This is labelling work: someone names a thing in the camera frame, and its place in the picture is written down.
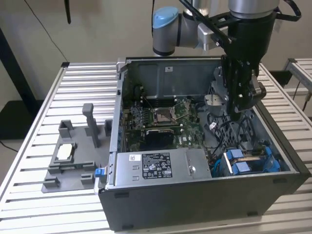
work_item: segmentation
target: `wall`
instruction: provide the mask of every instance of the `wall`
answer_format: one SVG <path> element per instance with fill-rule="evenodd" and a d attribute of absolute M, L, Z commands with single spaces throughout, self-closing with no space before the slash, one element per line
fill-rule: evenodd
<path fill-rule="evenodd" d="M 227 1 L 220 0 L 220 12 Z M 312 21 L 312 1 L 296 0 L 303 18 L 285 22 L 279 34 L 274 33 L 263 62 L 268 69 L 281 69 L 287 58 L 312 57 L 307 30 Z M 55 43 L 71 62 L 116 61 L 125 56 L 152 56 L 152 0 L 72 0 L 72 24 L 66 21 L 63 0 L 28 0 Z M 178 0 L 156 0 L 155 9 L 173 5 Z M 285 3 L 281 9 L 290 13 Z M 23 0 L 0 1 L 0 27 L 36 97 L 47 94 L 64 58 L 49 40 L 46 32 Z M 215 49 L 210 55 L 219 55 Z M 177 48 L 176 55 L 201 55 L 200 49 Z M 0 100 L 16 99 L 7 74 L 0 67 Z"/>

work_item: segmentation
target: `warning label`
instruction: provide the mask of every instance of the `warning label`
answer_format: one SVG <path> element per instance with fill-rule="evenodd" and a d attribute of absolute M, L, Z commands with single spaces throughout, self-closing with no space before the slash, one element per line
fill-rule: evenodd
<path fill-rule="evenodd" d="M 171 161 L 169 153 L 142 154 L 144 179 L 171 178 Z"/>

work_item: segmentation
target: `black pole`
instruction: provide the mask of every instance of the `black pole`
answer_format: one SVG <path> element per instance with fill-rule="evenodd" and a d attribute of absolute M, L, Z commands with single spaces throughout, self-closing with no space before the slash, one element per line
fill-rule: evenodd
<path fill-rule="evenodd" d="M 0 28 L 0 60 L 4 65 L 9 77 L 15 85 L 21 99 L 23 100 L 25 107 L 29 114 L 35 118 L 39 105 L 26 81 L 23 72 L 20 69 L 18 62 L 7 42 L 1 28 Z"/>
<path fill-rule="evenodd" d="M 72 22 L 72 19 L 70 17 L 69 0 L 64 0 L 64 4 L 65 4 L 67 22 L 68 24 L 70 24 Z"/>

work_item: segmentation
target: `robotic arm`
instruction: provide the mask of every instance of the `robotic arm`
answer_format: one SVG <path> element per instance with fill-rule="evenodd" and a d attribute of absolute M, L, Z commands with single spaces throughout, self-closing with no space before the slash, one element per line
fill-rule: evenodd
<path fill-rule="evenodd" d="M 186 12 L 178 16 L 177 35 L 175 22 L 169 24 L 166 32 L 163 27 L 155 27 L 154 23 L 154 52 L 161 56 L 170 55 L 175 46 L 195 47 L 198 41 L 204 49 L 211 42 L 221 46 L 226 53 L 221 57 L 221 65 L 223 85 L 228 92 L 227 112 L 232 120 L 238 120 L 240 112 L 250 109 L 266 95 L 257 76 L 260 60 L 269 47 L 275 19 L 298 21 L 301 12 L 293 0 L 284 1 L 295 16 L 282 14 L 278 8 L 279 0 L 229 0 L 229 12 L 208 17 L 202 14 L 206 11 L 194 7 L 199 1 L 179 1 L 192 16 Z"/>

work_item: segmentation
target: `aluminum table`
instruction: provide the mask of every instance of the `aluminum table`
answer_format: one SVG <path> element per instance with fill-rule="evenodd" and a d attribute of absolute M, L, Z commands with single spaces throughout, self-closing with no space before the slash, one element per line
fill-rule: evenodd
<path fill-rule="evenodd" d="M 262 100 L 312 173 L 312 123 L 260 65 L 258 77 L 266 89 Z M 0 187 L 0 233 L 108 234 L 101 203 L 93 190 L 43 194 L 42 182 L 55 144 L 58 125 L 70 119 L 86 126 L 82 106 L 94 104 L 97 123 L 113 117 L 115 63 L 70 63 L 62 67 L 19 153 Z M 301 233 L 312 234 L 312 178 L 293 195 L 279 198 L 261 217 L 221 220 L 132 231 L 132 233 Z"/>

